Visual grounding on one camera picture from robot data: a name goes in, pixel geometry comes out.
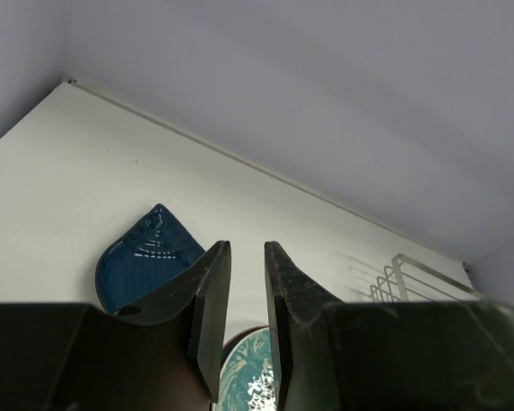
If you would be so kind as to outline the dark blue teardrop plate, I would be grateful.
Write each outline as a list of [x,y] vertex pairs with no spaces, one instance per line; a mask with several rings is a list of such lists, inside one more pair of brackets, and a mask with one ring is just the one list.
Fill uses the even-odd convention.
[[108,313],[139,300],[192,266],[205,248],[157,204],[100,256],[95,289]]

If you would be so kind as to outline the red and teal glazed plate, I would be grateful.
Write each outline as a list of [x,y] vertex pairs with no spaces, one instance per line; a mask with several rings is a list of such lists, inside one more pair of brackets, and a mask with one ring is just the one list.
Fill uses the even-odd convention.
[[218,401],[212,410],[275,410],[275,381],[269,328],[254,327],[224,346]]

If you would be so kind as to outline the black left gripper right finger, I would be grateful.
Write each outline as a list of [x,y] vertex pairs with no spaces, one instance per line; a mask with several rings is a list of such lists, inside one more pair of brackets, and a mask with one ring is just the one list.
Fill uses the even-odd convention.
[[348,303],[264,246],[281,410],[514,410],[514,307]]

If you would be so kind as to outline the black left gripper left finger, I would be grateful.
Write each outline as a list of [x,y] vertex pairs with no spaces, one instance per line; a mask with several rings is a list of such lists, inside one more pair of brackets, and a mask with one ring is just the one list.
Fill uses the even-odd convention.
[[207,410],[218,400],[231,249],[216,242],[108,314],[0,303],[0,410]]

